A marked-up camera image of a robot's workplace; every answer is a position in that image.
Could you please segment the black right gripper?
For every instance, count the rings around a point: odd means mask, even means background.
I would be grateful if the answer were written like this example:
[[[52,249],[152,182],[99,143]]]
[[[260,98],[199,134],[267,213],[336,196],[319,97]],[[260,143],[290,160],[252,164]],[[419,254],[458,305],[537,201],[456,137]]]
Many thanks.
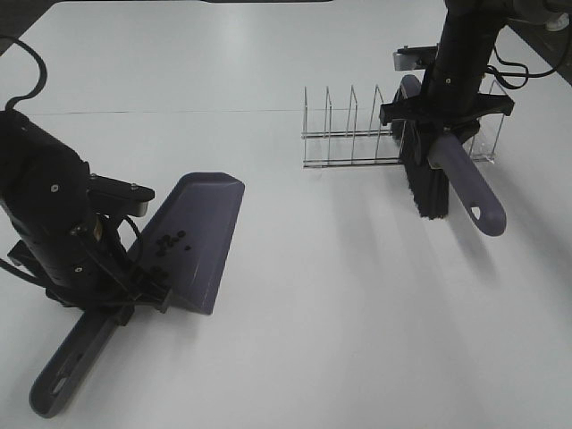
[[[395,69],[406,74],[393,101],[380,107],[383,125],[414,121],[455,127],[488,114],[512,114],[512,98],[480,91],[487,63],[398,62]]]

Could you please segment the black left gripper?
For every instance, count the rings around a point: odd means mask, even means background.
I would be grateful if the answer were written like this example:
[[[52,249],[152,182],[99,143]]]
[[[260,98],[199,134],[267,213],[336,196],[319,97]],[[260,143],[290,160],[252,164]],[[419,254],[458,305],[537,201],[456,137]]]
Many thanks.
[[[48,223],[9,216],[20,240],[6,271],[64,307],[103,310],[152,307],[165,312],[170,287],[141,266],[143,238],[129,215],[85,214]]]

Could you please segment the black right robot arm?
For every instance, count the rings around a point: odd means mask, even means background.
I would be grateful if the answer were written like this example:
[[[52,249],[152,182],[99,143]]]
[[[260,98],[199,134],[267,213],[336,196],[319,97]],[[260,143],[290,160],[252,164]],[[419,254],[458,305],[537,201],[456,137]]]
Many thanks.
[[[510,115],[514,102],[508,96],[481,94],[483,76],[509,77],[489,67],[501,29],[508,21],[543,24],[571,13],[569,1],[447,1],[447,15],[434,59],[428,64],[420,92],[383,104],[379,119],[415,121],[455,127],[488,114]]]

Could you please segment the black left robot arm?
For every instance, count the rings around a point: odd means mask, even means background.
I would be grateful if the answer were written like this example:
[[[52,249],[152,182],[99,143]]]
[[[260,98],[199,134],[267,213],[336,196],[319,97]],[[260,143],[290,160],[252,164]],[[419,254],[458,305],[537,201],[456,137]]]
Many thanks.
[[[1,113],[1,207],[21,240],[13,259],[27,281],[65,307],[153,307],[172,295],[129,257],[118,228],[147,212],[148,187],[93,174],[88,162],[15,111]]]

